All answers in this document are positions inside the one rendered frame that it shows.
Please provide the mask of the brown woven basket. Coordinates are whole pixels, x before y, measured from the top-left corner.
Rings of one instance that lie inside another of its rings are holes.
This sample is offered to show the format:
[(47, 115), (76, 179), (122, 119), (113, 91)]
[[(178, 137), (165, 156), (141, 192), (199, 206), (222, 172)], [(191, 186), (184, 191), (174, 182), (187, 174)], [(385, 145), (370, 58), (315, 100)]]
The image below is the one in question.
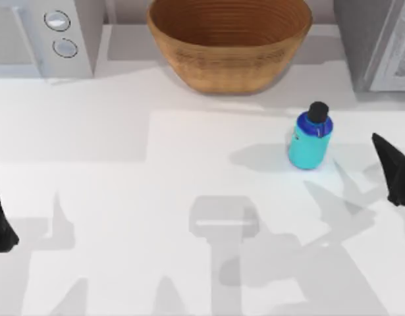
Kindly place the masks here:
[(305, 0), (153, 0), (146, 17), (176, 75), (193, 90), (215, 94), (265, 89), (313, 23)]

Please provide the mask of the blue bottle with black cap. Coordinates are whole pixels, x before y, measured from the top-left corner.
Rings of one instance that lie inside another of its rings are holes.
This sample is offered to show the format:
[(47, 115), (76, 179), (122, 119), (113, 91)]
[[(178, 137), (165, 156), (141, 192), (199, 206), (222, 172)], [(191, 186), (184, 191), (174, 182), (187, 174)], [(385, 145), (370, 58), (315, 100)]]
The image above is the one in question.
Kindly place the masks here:
[(321, 101), (313, 102), (296, 119), (288, 149), (290, 162), (299, 169), (316, 169), (325, 158), (332, 132), (329, 106)]

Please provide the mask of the round microwave knob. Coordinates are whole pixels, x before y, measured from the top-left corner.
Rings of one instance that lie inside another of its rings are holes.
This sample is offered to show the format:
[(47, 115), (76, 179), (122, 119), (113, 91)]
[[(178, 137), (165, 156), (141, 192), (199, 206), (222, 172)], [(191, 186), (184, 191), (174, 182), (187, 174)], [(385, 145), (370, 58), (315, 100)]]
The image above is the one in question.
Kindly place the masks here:
[(52, 43), (53, 51), (64, 59), (71, 59), (78, 54), (78, 46), (70, 39), (56, 39)]
[(52, 11), (44, 14), (45, 25), (55, 32), (65, 32), (70, 28), (69, 16), (63, 11)]

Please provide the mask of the grey cabinet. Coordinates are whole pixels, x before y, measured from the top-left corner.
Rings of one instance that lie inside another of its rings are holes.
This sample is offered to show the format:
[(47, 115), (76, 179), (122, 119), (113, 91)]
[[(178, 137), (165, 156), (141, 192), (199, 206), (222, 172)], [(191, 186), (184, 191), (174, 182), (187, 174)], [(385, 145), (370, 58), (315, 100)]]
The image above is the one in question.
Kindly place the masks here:
[(405, 92), (405, 0), (334, 0), (355, 92)]

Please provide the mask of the pale microwave oven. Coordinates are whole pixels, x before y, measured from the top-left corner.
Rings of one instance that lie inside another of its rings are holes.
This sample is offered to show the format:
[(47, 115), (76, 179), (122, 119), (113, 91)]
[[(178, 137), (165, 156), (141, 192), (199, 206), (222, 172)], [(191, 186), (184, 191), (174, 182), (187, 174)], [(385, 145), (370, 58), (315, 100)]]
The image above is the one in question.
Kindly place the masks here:
[[(63, 11), (71, 21), (65, 32), (50, 30), (44, 14)], [(0, 78), (91, 78), (105, 20), (105, 0), (0, 0)], [(72, 40), (78, 54), (58, 56), (52, 43)]]

